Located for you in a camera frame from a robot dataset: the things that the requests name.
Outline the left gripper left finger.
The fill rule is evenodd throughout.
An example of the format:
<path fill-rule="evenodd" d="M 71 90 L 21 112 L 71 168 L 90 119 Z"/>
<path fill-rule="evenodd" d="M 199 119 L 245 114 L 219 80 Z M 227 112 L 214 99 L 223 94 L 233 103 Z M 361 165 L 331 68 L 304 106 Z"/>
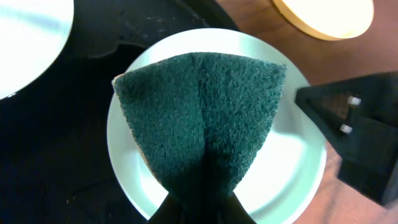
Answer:
<path fill-rule="evenodd" d="M 146 224 L 186 224 L 187 219 L 182 206 L 170 194 Z"/>

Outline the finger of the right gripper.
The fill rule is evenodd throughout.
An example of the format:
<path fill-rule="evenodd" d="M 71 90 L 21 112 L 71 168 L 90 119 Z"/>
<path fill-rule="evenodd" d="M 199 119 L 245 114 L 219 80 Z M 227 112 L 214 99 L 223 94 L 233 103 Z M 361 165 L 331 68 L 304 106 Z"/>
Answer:
<path fill-rule="evenodd" d="M 340 181 L 381 206 L 397 203 L 397 72 L 299 88 L 295 103 L 342 158 Z"/>

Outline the green yellow sponge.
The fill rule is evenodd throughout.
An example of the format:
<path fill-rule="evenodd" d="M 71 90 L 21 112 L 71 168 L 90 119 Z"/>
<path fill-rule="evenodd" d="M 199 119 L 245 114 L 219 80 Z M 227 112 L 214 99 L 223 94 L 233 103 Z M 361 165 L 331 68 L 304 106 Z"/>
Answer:
<path fill-rule="evenodd" d="M 156 179 L 183 206 L 229 197 L 262 147 L 287 69 L 195 52 L 113 81 L 132 135 Z"/>

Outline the yellow plate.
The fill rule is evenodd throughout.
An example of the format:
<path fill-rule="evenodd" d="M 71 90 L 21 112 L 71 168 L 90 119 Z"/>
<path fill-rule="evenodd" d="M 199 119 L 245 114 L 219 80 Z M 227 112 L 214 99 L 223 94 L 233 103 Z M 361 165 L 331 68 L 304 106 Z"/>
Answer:
<path fill-rule="evenodd" d="M 373 0 L 273 0 L 279 12 L 302 32 L 321 40 L 352 39 L 374 18 Z"/>

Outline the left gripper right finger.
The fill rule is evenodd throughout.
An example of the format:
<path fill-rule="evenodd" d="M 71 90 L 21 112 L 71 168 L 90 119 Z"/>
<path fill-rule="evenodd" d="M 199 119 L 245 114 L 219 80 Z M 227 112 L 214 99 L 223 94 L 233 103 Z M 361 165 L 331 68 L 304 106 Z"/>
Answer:
<path fill-rule="evenodd" d="M 256 224 L 245 211 L 235 193 L 217 211 L 217 224 Z"/>

